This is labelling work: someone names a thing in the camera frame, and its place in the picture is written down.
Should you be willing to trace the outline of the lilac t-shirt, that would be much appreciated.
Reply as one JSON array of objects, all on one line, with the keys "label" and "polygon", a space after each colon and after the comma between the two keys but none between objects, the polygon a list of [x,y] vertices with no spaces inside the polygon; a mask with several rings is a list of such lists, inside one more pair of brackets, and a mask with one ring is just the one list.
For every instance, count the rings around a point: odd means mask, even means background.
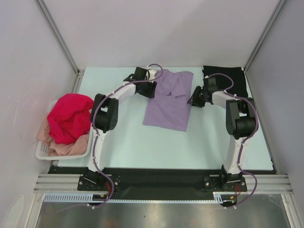
[{"label": "lilac t-shirt", "polygon": [[156,75],[161,77],[157,79],[154,98],[146,106],[143,125],[185,132],[190,117],[188,100],[194,74],[165,69]]}]

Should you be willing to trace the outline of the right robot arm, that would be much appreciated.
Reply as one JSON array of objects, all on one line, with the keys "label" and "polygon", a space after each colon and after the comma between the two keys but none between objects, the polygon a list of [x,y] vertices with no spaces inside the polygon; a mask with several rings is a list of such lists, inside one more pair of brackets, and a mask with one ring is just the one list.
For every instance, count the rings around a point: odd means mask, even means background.
[{"label": "right robot arm", "polygon": [[226,110],[226,130],[230,135],[228,154],[223,164],[225,175],[219,178],[223,190],[231,190],[236,185],[233,175],[242,172],[242,163],[247,142],[258,130],[258,116],[252,98],[243,98],[228,93],[234,85],[220,90],[213,75],[203,79],[203,86],[197,86],[188,100],[188,104],[203,108],[206,103],[217,105]]}]

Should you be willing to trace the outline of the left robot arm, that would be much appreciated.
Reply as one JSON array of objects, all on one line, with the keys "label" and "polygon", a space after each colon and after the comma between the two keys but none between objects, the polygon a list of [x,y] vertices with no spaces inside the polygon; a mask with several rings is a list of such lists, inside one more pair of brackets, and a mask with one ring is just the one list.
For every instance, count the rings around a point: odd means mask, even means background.
[{"label": "left robot arm", "polygon": [[92,145],[90,148],[90,159],[88,169],[93,172],[101,172],[105,165],[102,162],[102,152],[108,132],[112,131],[118,123],[119,104],[130,96],[140,94],[147,98],[154,98],[157,86],[156,80],[163,74],[160,68],[159,74],[152,68],[137,67],[135,72],[123,80],[121,86],[107,95],[97,94],[91,111],[90,136]]}]

